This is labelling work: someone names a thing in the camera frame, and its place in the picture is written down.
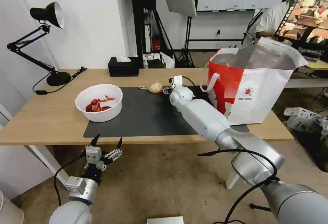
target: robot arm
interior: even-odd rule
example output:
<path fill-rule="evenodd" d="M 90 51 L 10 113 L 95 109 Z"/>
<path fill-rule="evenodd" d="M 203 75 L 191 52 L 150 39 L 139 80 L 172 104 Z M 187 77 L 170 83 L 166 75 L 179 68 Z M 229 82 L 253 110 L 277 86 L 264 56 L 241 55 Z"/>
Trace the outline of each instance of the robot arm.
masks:
<path fill-rule="evenodd" d="M 247 149 L 266 156 L 279 169 L 284 158 L 275 149 L 251 133 L 230 128 L 226 117 L 204 100 L 193 99 L 190 89 L 182 86 L 182 76 L 174 76 L 170 102 L 203 138 L 221 149 Z M 248 184 L 255 185 L 272 175 L 272 166 L 263 158 L 238 153 L 233 169 Z M 272 181 L 261 187 L 270 209 L 280 224 L 324 224 L 328 220 L 328 200 L 315 190 L 300 184 Z"/>
<path fill-rule="evenodd" d="M 116 149 L 109 153 L 102 152 L 101 148 L 96 146 L 98 138 L 99 135 L 85 147 L 86 172 L 81 177 L 70 176 L 65 184 L 71 201 L 59 206 L 53 212 L 49 224 L 91 224 L 90 205 L 95 201 L 101 174 L 108 164 L 122 156 L 122 138 Z"/>
<path fill-rule="evenodd" d="M 203 138 L 214 141 L 220 149 L 246 149 L 266 156 L 279 169 L 284 158 L 271 146 L 251 133 L 230 128 L 226 117 L 202 99 L 194 99 L 193 93 L 177 80 L 170 94 L 170 102 L 183 118 Z M 272 166 L 263 158 L 249 153 L 238 153 L 231 162 L 233 169 L 248 184 L 256 185 L 273 174 Z"/>

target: lamp base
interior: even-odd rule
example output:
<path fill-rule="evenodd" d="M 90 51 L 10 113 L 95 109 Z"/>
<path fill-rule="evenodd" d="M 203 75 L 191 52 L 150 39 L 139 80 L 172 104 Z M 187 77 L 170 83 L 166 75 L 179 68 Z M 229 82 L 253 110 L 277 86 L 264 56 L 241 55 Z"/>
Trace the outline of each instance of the lamp base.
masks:
<path fill-rule="evenodd" d="M 47 78 L 49 86 L 61 86 L 68 83 L 71 80 L 71 75 L 66 72 L 52 72 Z"/>

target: red food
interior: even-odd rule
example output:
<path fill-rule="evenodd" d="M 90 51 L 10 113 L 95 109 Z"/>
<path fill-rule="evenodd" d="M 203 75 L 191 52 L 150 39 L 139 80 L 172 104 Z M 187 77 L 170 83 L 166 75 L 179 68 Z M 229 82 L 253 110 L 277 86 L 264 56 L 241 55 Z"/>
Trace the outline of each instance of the red food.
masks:
<path fill-rule="evenodd" d="M 110 108 L 109 106 L 101 107 L 101 111 L 108 110 L 109 108 Z"/>
<path fill-rule="evenodd" d="M 88 104 L 85 108 L 85 111 L 92 112 L 92 104 Z"/>
<path fill-rule="evenodd" d="M 107 95 L 105 95 L 108 100 L 114 100 L 115 98 L 109 98 Z"/>
<path fill-rule="evenodd" d="M 91 101 L 91 104 L 92 104 L 92 105 L 96 105 L 96 104 L 97 104 L 97 100 L 96 100 L 96 99 L 93 99 L 93 100 Z"/>
<path fill-rule="evenodd" d="M 105 96 L 106 99 L 93 99 L 91 103 L 86 106 L 85 111 L 99 112 L 99 111 L 108 110 L 110 107 L 109 106 L 100 107 L 100 102 L 107 102 L 108 100 L 114 100 L 115 98 L 109 98 L 107 95 Z"/>

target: red and white bag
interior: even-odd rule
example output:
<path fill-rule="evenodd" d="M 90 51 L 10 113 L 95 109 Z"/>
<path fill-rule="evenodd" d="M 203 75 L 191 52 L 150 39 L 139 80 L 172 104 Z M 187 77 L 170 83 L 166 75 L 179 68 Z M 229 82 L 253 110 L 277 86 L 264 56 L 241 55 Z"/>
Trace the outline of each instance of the red and white bag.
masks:
<path fill-rule="evenodd" d="M 257 45 L 219 49 L 208 67 L 208 92 L 213 106 L 230 125 L 261 123 L 272 109 L 293 71 L 307 61 L 294 48 L 261 38 Z"/>

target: lamp shade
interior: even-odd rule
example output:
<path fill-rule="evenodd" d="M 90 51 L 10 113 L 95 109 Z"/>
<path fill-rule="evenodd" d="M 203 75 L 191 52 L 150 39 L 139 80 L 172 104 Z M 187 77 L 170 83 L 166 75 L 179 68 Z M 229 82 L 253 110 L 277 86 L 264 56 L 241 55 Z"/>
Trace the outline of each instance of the lamp shade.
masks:
<path fill-rule="evenodd" d="M 52 2 L 46 8 L 31 8 L 31 16 L 38 21 L 48 21 L 52 25 L 64 28 L 64 18 L 60 5 L 58 2 Z"/>

